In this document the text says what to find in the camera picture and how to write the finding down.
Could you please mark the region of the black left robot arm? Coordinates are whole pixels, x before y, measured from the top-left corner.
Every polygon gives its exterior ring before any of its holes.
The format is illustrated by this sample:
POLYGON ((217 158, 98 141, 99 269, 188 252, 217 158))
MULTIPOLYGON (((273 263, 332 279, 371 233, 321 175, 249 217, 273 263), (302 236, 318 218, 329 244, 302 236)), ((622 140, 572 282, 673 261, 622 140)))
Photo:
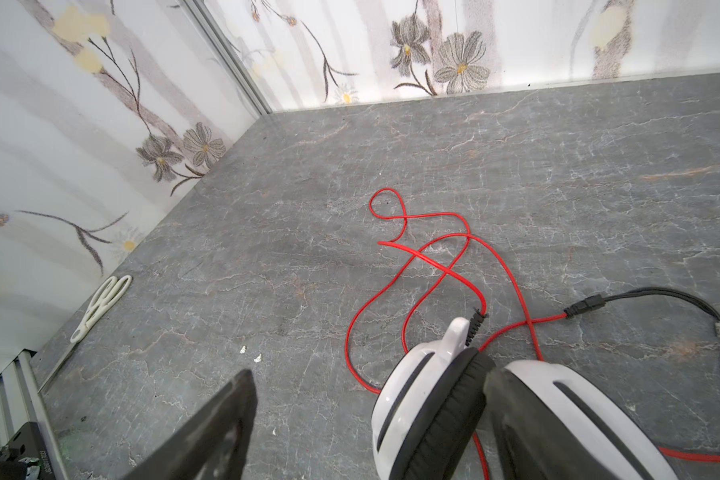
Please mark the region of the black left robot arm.
POLYGON ((0 447, 0 479, 56 479, 37 422, 25 423, 7 444, 0 447))

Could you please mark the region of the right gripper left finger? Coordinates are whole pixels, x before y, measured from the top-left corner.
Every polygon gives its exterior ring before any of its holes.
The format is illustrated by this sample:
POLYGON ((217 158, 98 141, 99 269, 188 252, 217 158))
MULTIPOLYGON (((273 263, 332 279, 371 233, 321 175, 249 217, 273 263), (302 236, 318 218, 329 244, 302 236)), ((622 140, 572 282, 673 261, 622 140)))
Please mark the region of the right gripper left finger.
POLYGON ((257 411, 253 372, 244 369, 127 479, 240 479, 257 411))

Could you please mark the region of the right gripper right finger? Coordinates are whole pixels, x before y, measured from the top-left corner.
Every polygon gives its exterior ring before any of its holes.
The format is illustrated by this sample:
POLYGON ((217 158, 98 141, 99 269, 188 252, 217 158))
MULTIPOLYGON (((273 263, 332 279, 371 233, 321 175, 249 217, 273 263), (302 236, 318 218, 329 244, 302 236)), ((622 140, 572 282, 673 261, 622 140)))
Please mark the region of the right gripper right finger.
POLYGON ((506 479, 612 479, 562 421, 517 377, 496 368, 484 384, 506 479))

